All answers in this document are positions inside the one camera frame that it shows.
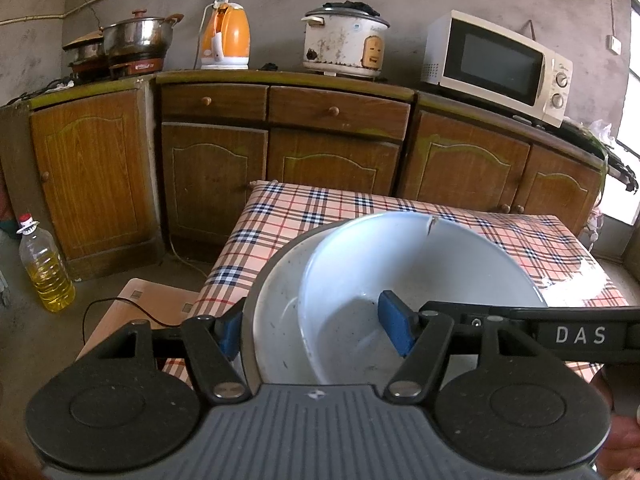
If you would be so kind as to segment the person's right hand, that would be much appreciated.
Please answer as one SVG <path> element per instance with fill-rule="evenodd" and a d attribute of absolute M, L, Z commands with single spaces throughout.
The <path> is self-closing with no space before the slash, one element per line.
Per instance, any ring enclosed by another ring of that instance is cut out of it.
<path fill-rule="evenodd" d="M 639 371 L 605 365 L 590 385 L 611 409 L 611 430 L 596 458 L 603 479 L 639 478 Z"/>

